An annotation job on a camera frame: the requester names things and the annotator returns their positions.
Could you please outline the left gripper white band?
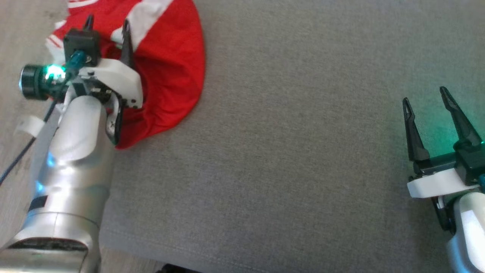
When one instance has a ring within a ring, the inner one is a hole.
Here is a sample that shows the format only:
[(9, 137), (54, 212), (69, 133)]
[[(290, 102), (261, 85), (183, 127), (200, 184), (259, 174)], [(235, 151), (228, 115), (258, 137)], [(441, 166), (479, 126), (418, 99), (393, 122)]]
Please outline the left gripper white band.
[(75, 94), (94, 96), (102, 104), (113, 94), (123, 108), (141, 109), (142, 81), (135, 69), (129, 20), (124, 20), (121, 55), (115, 59), (102, 58), (101, 37), (93, 26), (94, 15), (90, 14), (83, 30), (69, 30), (63, 39), (66, 60), (72, 60), (75, 53), (83, 53), (83, 65), (75, 68), (70, 80)]

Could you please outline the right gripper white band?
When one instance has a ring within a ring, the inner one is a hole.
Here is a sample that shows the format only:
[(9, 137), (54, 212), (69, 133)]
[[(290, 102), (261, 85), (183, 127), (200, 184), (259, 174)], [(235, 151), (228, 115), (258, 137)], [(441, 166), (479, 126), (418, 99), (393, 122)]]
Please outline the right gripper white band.
[(415, 123), (408, 98), (402, 100), (408, 158), (415, 176), (407, 183), (413, 198), (431, 198), (475, 189), (484, 175), (484, 143), (449, 90), (441, 86), (440, 95), (450, 112), (458, 140), (454, 152), (430, 157)]

